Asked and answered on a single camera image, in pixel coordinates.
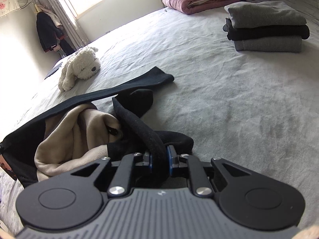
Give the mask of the black and cream raglan sweatshirt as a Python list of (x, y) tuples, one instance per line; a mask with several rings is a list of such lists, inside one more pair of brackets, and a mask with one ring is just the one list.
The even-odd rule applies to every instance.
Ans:
[(74, 96), (36, 116), (1, 142), (1, 168), (22, 186), (60, 175), (103, 157), (150, 153), (164, 178), (173, 146), (191, 153), (194, 141), (178, 132), (155, 131), (142, 122), (155, 88), (174, 77), (159, 68), (118, 86)]

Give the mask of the dark clothes hanging on rack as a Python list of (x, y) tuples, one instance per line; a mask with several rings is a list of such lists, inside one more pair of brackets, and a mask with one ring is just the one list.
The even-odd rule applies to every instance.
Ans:
[(67, 56), (75, 52), (66, 41), (63, 30), (57, 27), (51, 17), (45, 12), (39, 12), (37, 14), (36, 29), (44, 52), (52, 51), (54, 48), (57, 48), (57, 46), (60, 46)]

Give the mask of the grey bed sheet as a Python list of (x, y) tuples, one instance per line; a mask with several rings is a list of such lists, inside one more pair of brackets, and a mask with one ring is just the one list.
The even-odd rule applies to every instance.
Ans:
[(60, 92), (22, 64), (1, 75), (1, 136), (78, 94), (113, 87), (158, 67), (173, 83), (154, 93), (143, 121), (194, 140), (201, 160), (222, 157), (297, 188), (300, 228), (318, 224), (318, 25), (300, 53), (237, 52), (224, 9), (184, 15), (161, 9), (95, 40), (95, 77)]

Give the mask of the white plush dog toy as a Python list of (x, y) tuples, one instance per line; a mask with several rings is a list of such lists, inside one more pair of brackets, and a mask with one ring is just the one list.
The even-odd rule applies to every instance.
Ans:
[(77, 79), (90, 79), (100, 70), (97, 52), (98, 48), (86, 46), (70, 55), (62, 68), (58, 82), (58, 88), (61, 92), (71, 90)]

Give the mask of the bottom grey folded garment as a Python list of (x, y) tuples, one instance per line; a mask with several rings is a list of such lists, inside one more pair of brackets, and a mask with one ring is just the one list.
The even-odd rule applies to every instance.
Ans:
[(302, 38), (299, 36), (264, 37), (234, 41), (236, 51), (294, 52), (302, 51)]

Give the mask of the grey folded garment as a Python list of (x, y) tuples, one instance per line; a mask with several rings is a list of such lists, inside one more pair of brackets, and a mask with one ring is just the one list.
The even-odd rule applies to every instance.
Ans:
[(224, 7), (234, 28), (271, 25), (305, 25), (307, 20), (297, 10), (281, 1), (237, 2)]
[(236, 51), (294, 52), (302, 51), (302, 38), (299, 36), (264, 37), (234, 41)]

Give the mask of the black folded garment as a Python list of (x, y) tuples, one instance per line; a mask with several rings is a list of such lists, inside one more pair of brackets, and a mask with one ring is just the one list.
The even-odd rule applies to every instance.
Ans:
[(236, 29), (229, 18), (226, 18), (223, 31), (227, 33), (228, 40), (233, 41), (289, 36), (298, 36), (306, 40), (310, 37), (310, 30), (307, 25), (269, 25)]

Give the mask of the top grey folded garment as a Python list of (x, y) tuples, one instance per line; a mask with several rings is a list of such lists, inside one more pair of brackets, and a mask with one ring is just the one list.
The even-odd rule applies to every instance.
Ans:
[(305, 25), (307, 20), (297, 10), (281, 1), (237, 2), (224, 7), (234, 28), (271, 25)]

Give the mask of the grey dotted curtain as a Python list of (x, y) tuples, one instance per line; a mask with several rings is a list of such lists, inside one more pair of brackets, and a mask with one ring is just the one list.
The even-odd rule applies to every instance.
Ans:
[(69, 0), (32, 0), (36, 11), (44, 8), (57, 15), (68, 39), (74, 48), (79, 49), (89, 44), (89, 40), (77, 23), (76, 12)]

